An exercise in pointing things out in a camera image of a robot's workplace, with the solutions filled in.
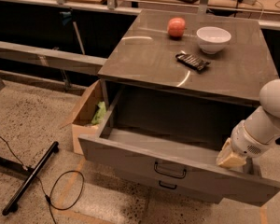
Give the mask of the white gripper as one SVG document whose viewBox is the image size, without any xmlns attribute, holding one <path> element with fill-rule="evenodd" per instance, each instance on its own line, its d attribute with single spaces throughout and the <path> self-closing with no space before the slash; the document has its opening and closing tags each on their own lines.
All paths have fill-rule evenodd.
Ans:
<svg viewBox="0 0 280 224">
<path fill-rule="evenodd" d="M 216 164 L 228 169 L 244 166 L 246 157 L 259 157 L 268 149 L 268 145 L 260 143 L 248 133 L 242 120 L 233 128 L 231 138 L 225 141 L 217 155 Z"/>
</svg>

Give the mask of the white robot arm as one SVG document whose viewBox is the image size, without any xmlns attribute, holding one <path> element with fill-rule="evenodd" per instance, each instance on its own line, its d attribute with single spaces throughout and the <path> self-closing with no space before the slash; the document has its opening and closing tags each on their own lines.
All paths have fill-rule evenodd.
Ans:
<svg viewBox="0 0 280 224">
<path fill-rule="evenodd" d="M 261 156 L 280 138 L 280 79 L 261 88 L 259 103 L 248 118 L 233 128 L 217 156 L 218 166 L 244 166 L 248 158 Z"/>
</svg>

